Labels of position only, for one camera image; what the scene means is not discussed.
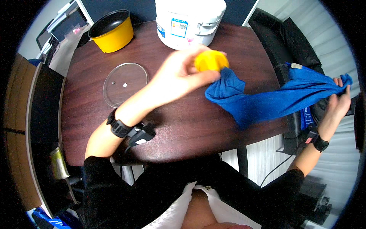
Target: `rice cooker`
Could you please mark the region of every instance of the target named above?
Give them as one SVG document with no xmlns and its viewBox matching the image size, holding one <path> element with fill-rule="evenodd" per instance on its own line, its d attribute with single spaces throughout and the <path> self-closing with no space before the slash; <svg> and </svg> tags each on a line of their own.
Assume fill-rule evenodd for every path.
<svg viewBox="0 0 366 229">
<path fill-rule="evenodd" d="M 160 40 L 181 50 L 194 43 L 208 46 L 224 16 L 224 0 L 155 0 Z"/>
</svg>

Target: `rice cooker label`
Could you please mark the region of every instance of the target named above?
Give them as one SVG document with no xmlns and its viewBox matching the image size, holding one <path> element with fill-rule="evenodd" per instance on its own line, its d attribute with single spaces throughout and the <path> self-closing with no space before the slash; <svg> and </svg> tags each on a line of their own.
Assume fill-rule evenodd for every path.
<svg viewBox="0 0 366 229">
<path fill-rule="evenodd" d="M 172 18 L 170 34 L 178 37 L 186 37 L 188 22 Z"/>
<path fill-rule="evenodd" d="M 161 36 L 165 38 L 165 29 L 163 29 L 158 23 L 156 23 L 156 27 L 158 28 L 158 32 L 161 33 Z"/>
</svg>

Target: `floor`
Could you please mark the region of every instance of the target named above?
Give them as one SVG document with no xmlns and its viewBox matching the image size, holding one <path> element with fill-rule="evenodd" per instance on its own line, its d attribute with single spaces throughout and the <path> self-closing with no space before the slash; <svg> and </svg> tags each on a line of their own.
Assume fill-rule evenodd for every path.
<svg viewBox="0 0 366 229">
<path fill-rule="evenodd" d="M 60 73 L 63 76 L 67 76 L 68 68 L 70 66 L 72 55 L 76 49 L 77 44 L 82 34 L 90 29 L 89 25 L 84 26 L 78 34 L 72 34 L 60 43 L 58 51 L 54 54 L 50 63 L 50 68 Z M 247 157 L 248 157 L 248 176 L 249 179 L 260 185 L 265 176 L 278 164 L 284 161 L 288 155 L 284 153 L 278 153 L 276 150 L 282 145 L 282 135 L 277 135 L 272 138 L 257 142 L 251 145 L 247 145 Z M 238 158 L 236 149 L 229 150 L 222 153 L 223 160 L 229 165 L 239 170 Z M 281 165 L 263 183 L 263 186 L 279 177 L 286 172 L 288 166 L 293 161 L 293 158 Z M 143 173 L 142 166 L 132 166 L 135 180 Z M 116 173 L 120 175 L 120 167 L 115 167 Z"/>
</svg>

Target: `yellow pot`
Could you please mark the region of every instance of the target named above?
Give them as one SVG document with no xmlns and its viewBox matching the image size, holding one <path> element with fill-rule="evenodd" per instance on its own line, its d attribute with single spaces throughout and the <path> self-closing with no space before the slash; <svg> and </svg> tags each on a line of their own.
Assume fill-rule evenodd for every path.
<svg viewBox="0 0 366 229">
<path fill-rule="evenodd" d="M 130 12 L 116 10 L 99 19 L 88 35 L 103 52 L 115 52 L 125 47 L 134 36 Z"/>
</svg>

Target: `black cable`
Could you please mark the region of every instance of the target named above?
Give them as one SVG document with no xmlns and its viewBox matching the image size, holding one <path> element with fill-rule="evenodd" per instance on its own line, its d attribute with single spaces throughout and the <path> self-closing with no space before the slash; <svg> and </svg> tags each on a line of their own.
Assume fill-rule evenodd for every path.
<svg viewBox="0 0 366 229">
<path fill-rule="evenodd" d="M 263 181 L 262 181 L 262 183 L 261 183 L 261 185 L 260 185 L 260 187 L 262 187 L 262 185 L 263 185 L 263 183 L 264 183 L 264 181 L 267 179 L 267 177 L 273 172 L 273 171 L 275 171 L 278 167 L 280 167 L 283 163 L 285 163 L 286 161 L 288 161 L 289 159 L 290 159 L 290 157 L 292 157 L 293 155 L 294 155 L 294 153 L 300 148 L 300 146 L 302 146 L 303 145 L 303 142 L 302 143 L 300 143 L 297 147 L 296 147 L 296 149 L 292 152 L 292 154 L 286 159 L 286 160 L 284 160 L 283 162 L 281 162 L 279 165 L 277 165 L 277 167 L 276 168 L 274 168 L 271 172 L 269 172 L 268 174 L 267 174 L 267 176 L 263 179 Z"/>
<path fill-rule="evenodd" d="M 124 152 L 123 152 L 123 154 L 126 154 L 127 153 L 127 151 L 129 150 L 131 148 L 131 146 L 129 145 L 125 150 L 124 150 Z M 122 179 L 122 164 L 120 165 L 120 175 L 121 175 L 121 179 Z"/>
</svg>

